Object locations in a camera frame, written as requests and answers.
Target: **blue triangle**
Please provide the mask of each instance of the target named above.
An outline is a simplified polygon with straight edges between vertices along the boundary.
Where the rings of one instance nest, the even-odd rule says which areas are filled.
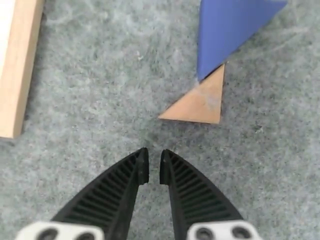
[[[286,0],[202,0],[197,76],[202,81],[287,4]]]

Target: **screw hole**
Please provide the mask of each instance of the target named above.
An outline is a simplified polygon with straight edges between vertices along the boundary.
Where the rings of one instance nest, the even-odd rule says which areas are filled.
[[[250,239],[251,238],[250,232],[243,227],[235,227],[232,230],[232,234],[236,239]]]
[[[199,228],[196,231],[196,239],[197,240],[214,240],[214,235],[211,230],[208,228]]]
[[[40,235],[37,237],[37,240],[55,240],[58,235],[58,231],[54,228],[49,228],[44,230]]]
[[[83,233],[76,240],[95,240],[95,236],[89,232]]]

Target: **wooden board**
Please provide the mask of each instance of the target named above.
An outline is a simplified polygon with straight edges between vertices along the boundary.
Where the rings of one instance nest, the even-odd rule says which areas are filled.
[[[0,0],[0,137],[21,134],[44,0]]]
[[[158,118],[218,124],[221,118],[224,75],[225,65],[223,64]]]

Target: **white object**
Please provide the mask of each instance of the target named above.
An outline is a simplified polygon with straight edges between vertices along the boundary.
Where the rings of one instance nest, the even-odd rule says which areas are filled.
[[[0,77],[9,42],[16,0],[0,0]]]
[[[77,240],[83,235],[92,235],[92,240],[105,240],[104,232],[99,227],[56,221],[32,223],[20,230],[15,240]]]
[[[193,224],[187,240],[263,240],[256,228],[243,220]]]

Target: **wooden plank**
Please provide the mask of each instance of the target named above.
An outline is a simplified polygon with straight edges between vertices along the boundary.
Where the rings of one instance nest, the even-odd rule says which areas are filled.
[[[224,75],[225,65],[223,64],[158,118],[218,124],[221,118]]]
[[[0,137],[21,134],[44,0],[0,0]]]

